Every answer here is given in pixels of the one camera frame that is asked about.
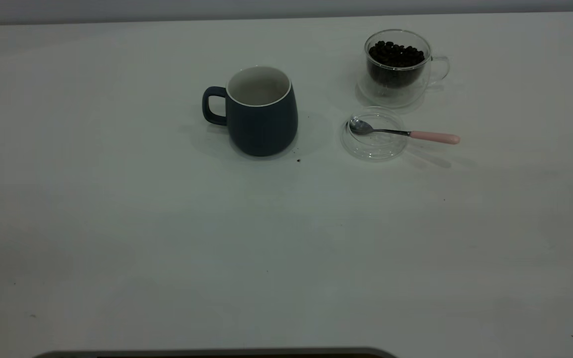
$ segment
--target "coffee beans in glass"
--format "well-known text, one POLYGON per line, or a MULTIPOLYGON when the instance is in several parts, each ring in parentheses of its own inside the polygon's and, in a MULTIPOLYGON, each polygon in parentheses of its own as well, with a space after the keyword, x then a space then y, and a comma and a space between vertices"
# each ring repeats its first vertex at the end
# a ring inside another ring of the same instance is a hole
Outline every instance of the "coffee beans in glass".
POLYGON ((416 101, 450 69, 447 57, 433 55, 428 41, 408 30, 373 34, 364 44, 364 53, 366 70, 360 73, 358 86, 366 98, 391 108, 416 101), (434 61, 443 61, 440 73, 431 73, 434 61))

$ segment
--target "glass saucer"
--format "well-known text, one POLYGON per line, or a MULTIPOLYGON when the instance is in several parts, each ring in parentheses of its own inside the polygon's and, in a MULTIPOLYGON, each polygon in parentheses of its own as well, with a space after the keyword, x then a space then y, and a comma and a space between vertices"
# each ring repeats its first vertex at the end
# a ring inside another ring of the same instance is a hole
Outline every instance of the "glass saucer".
POLYGON ((359 159, 369 162, 388 161, 402 154, 408 143, 408 137, 384 132, 372 132, 359 136, 351 131, 351 120, 363 120, 375 129, 396 129, 405 131, 404 122, 388 108, 370 106, 351 115, 341 132, 344 149, 359 159))

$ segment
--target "white table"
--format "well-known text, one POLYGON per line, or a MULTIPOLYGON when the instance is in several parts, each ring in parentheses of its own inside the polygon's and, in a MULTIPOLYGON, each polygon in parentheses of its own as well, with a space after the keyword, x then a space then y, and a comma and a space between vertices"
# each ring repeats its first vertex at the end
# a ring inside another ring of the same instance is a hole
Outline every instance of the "white table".
POLYGON ((0 358, 311 346, 573 358, 573 13, 0 27, 0 358), (403 118, 460 145, 341 147, 386 28, 450 56, 403 118), (254 64, 300 109, 272 160, 200 111, 254 64))

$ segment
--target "glass cup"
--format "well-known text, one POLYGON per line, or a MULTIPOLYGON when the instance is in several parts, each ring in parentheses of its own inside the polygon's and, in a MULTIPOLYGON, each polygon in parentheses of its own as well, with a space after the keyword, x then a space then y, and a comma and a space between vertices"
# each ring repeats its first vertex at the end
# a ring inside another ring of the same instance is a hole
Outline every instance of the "glass cup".
POLYGON ((426 39, 409 30, 391 29, 373 34, 364 44, 366 68, 360 72, 357 86, 363 95, 380 106, 400 108, 415 102, 426 88, 446 77, 450 70, 448 57, 432 55, 426 39), (423 52, 424 60, 414 66, 391 67, 378 63, 369 50, 379 41, 414 47, 423 52), (444 64, 441 71, 432 72, 432 63, 444 64))

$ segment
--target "spoon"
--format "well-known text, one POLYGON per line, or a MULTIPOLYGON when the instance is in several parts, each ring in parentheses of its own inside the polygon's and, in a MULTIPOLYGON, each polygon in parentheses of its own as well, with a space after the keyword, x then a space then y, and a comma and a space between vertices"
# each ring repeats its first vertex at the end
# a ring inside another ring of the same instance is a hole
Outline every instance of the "spoon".
POLYGON ((353 118, 348 122, 351 131, 359 136, 364 136, 372 132, 386 132, 392 134, 399 134, 400 136, 407 136, 417 140, 425 141, 438 141, 439 143, 458 144, 461 141, 459 136, 454 134, 434 133, 434 132, 420 132, 420 131, 395 131, 393 129, 373 129, 373 127, 364 122, 363 120, 353 118))

